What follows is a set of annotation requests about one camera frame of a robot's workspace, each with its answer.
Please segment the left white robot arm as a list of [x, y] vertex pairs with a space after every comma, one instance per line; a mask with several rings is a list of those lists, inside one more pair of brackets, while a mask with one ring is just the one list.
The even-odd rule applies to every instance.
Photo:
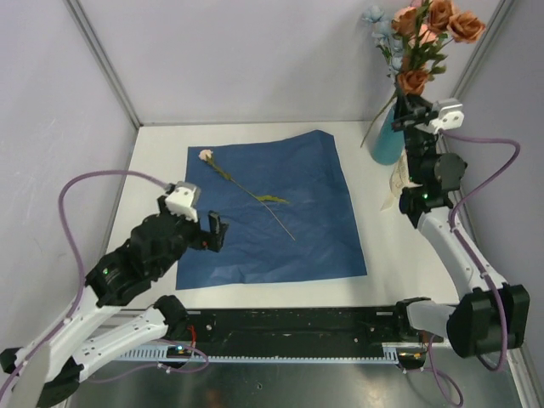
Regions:
[[209, 212], [209, 230], [201, 228], [196, 210], [171, 210], [165, 197], [159, 213], [134, 227], [129, 238], [104, 255], [86, 275], [75, 313], [60, 322], [53, 335], [42, 335], [46, 366], [31, 367], [31, 347], [7, 348], [1, 367], [9, 373], [36, 377], [31, 386], [14, 386], [22, 407], [52, 407], [72, 396], [80, 384], [116, 357], [155, 340], [179, 340], [189, 328], [189, 315], [174, 295], [159, 297], [144, 313], [101, 336], [93, 333], [110, 317], [148, 291], [188, 249], [219, 252], [229, 228]]

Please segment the single cream rosebud stem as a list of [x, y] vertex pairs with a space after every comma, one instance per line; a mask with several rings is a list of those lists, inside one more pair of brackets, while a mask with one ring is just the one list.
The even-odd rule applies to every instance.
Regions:
[[209, 149], [201, 150], [198, 153], [198, 158], [202, 162], [205, 162], [209, 167], [211, 167], [212, 170], [215, 173], [217, 173], [218, 175], [220, 175], [224, 180], [232, 183], [238, 189], [240, 189], [245, 194], [250, 196], [253, 200], [257, 201], [260, 205], [262, 205], [269, 212], [269, 214], [274, 218], [274, 220], [280, 225], [280, 227], [289, 235], [289, 237], [293, 241], [296, 240], [296, 238], [292, 234], [292, 232], [290, 232], [288, 230], [288, 228], [283, 224], [283, 222], [280, 220], [280, 218], [276, 215], [276, 213], [269, 206], [270, 202], [271, 203], [288, 204], [289, 203], [288, 200], [285, 200], [283, 198], [280, 198], [280, 197], [274, 196], [274, 195], [255, 195], [250, 190], [248, 190], [246, 187], [242, 186], [236, 179], [233, 178], [233, 176], [230, 173], [227, 173], [226, 171], [224, 171], [216, 163], [215, 158], [214, 158], [214, 153], [213, 153], [212, 150], [209, 150]]

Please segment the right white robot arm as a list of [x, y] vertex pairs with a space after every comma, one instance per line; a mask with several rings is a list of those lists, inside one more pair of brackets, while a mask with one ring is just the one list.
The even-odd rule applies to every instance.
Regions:
[[411, 341], [427, 332], [449, 341], [462, 358], [518, 349], [524, 343], [530, 295], [510, 285], [485, 259], [457, 217], [449, 194], [460, 188], [467, 163], [437, 150], [439, 134], [460, 127], [462, 104], [430, 103], [397, 93], [391, 128], [401, 131], [410, 185], [402, 189], [399, 210], [431, 244], [456, 288], [456, 305], [415, 297], [396, 304], [394, 335]]

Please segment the pink flower stem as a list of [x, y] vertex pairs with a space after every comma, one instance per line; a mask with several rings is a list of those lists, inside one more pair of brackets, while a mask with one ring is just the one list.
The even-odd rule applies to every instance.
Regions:
[[414, 48], [416, 41], [420, 45], [425, 43], [436, 43], [439, 38], [433, 33], [424, 22], [416, 22], [417, 10], [422, 6], [422, 1], [411, 1], [408, 7], [398, 10], [392, 19], [391, 27], [395, 35], [407, 40], [411, 48]]

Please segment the brown flower stem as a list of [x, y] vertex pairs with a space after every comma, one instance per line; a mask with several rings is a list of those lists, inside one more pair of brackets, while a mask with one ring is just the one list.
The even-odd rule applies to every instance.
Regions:
[[416, 41], [411, 48], [400, 37], [404, 46], [402, 66], [397, 76], [388, 78], [398, 80], [405, 94], [420, 96], [428, 82], [446, 72], [444, 48], [450, 43], [476, 43], [485, 33], [486, 24], [474, 12], [462, 11], [447, 0], [422, 1], [416, 22], [426, 23], [439, 40], [422, 45]]

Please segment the cream printed ribbon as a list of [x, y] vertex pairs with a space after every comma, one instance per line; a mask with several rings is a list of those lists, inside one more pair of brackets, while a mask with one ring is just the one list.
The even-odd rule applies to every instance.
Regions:
[[399, 160], [395, 163], [388, 185], [389, 193], [382, 204], [380, 209], [381, 212], [386, 211], [393, 206], [393, 204], [400, 198], [402, 190], [405, 187], [412, 186], [405, 152], [401, 154]]

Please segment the blue wrapping paper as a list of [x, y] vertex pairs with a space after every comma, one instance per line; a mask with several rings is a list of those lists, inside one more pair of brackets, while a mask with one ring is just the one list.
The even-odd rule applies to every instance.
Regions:
[[349, 188], [332, 135], [321, 130], [268, 143], [212, 148], [216, 163], [269, 203], [269, 212], [198, 158], [187, 154], [186, 181], [201, 188], [203, 226], [210, 211], [229, 224], [220, 252], [189, 250], [178, 261], [176, 287], [285, 283], [366, 275]]

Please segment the blue flower stem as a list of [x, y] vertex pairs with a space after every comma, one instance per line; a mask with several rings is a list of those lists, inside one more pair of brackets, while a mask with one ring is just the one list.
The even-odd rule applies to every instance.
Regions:
[[393, 31], [393, 17], [372, 5], [363, 13], [362, 20], [372, 26], [371, 36], [388, 66], [388, 77], [396, 77], [402, 66], [404, 46], [400, 36]]

